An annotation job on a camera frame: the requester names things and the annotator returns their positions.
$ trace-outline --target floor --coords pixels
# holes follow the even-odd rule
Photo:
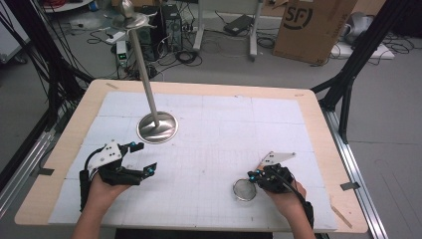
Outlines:
[[[215,17],[210,25],[219,23]],[[277,28],[280,19],[269,18],[260,28]],[[115,71],[110,46],[90,45],[89,32],[67,35],[74,55],[96,77]],[[335,76],[345,60],[330,60],[322,67],[275,57],[271,50],[258,48],[255,62],[247,55],[249,42],[206,33],[198,67],[167,69],[153,81],[258,86],[271,88],[312,88]],[[412,39],[416,46],[422,41]],[[422,234],[422,52],[397,54],[394,60],[367,64],[357,77],[352,93],[348,140],[366,186],[389,238],[420,238]],[[165,67],[157,66],[161,71]],[[0,69],[0,170],[47,108],[46,97],[34,68],[9,64]],[[14,238],[70,237],[72,227],[28,227],[14,223],[14,215],[34,177],[30,177],[9,210],[0,219],[0,235]],[[102,238],[113,238],[105,228]],[[330,238],[371,238],[367,234],[330,234]]]

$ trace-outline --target cable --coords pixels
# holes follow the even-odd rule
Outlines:
[[[102,32],[102,31],[103,31],[103,29],[98,29],[98,30],[95,30],[93,32],[90,32],[90,36],[92,36],[92,38],[87,39],[87,43],[88,44],[106,43],[107,45],[112,45],[111,43],[108,43],[108,42],[104,41],[103,39],[101,39],[99,36],[94,35],[94,33]]]
[[[222,16],[220,16],[220,14],[218,14],[218,12],[217,11],[214,11],[215,12],[215,14],[217,14],[217,16],[223,21],[223,23],[224,23],[224,25],[227,25],[227,24],[229,24],[229,23],[227,23],[226,22],[226,20],[224,20],[224,18],[222,17]]]

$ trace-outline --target electronic device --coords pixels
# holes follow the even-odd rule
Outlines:
[[[233,22],[230,22],[226,26],[224,26],[224,31],[236,36],[239,33],[247,30],[251,24],[254,23],[254,19],[250,16],[243,14],[242,16],[238,17]]]
[[[117,41],[115,43],[115,55],[117,56],[117,63],[119,66],[127,67],[127,47],[126,41]]]
[[[165,29],[167,49],[170,52],[183,50],[182,19],[175,4],[161,6],[162,21]]]
[[[100,175],[103,182],[111,186],[139,185],[142,180],[154,175],[157,163],[144,167],[142,171],[130,170],[121,166],[123,157],[128,152],[136,152],[142,149],[142,142],[119,145],[112,140],[88,156],[84,170],[80,171],[81,211],[84,210],[87,203],[91,182],[96,173]]]
[[[156,14],[149,17],[149,25],[156,28],[139,28],[137,29],[137,36],[142,49],[142,55],[145,61],[158,60],[158,44],[165,38],[165,33],[161,21],[161,12],[158,6],[143,5],[140,13],[145,15]]]

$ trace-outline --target black cable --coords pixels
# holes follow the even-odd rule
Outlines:
[[[225,25],[227,25],[228,23],[226,22],[226,20],[224,20],[224,18],[223,17],[221,17],[220,16],[220,14],[218,14],[218,12],[217,11],[214,11],[215,12],[215,14],[217,14],[217,16],[223,21],[223,23],[225,24]]]
[[[87,160],[85,161],[85,166],[84,166],[84,170],[88,170],[88,164],[90,163],[91,158],[96,155],[97,153],[101,152],[103,150],[104,147],[98,148],[95,151],[93,151],[90,156],[88,156]]]

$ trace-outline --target wire bundle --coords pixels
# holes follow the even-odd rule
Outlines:
[[[36,6],[39,5],[34,1],[35,0],[5,0],[10,11],[15,15],[28,37],[31,39],[35,49],[29,46],[17,33],[2,2],[0,3],[6,14],[0,13],[0,22],[21,45],[34,64],[41,84],[43,85],[43,89],[49,99],[48,126],[52,126],[58,119],[58,108],[63,106],[64,102],[68,103],[65,106],[70,105],[72,108],[75,108],[79,99],[85,92],[79,85],[76,77],[87,83],[93,78],[79,71],[79,69],[74,66],[79,61],[70,51],[66,38],[65,42],[59,38],[70,63],[64,59],[46,28],[45,23],[52,27],[51,22],[44,15],[42,10],[36,8]],[[47,90],[44,86],[44,82],[49,84]]]

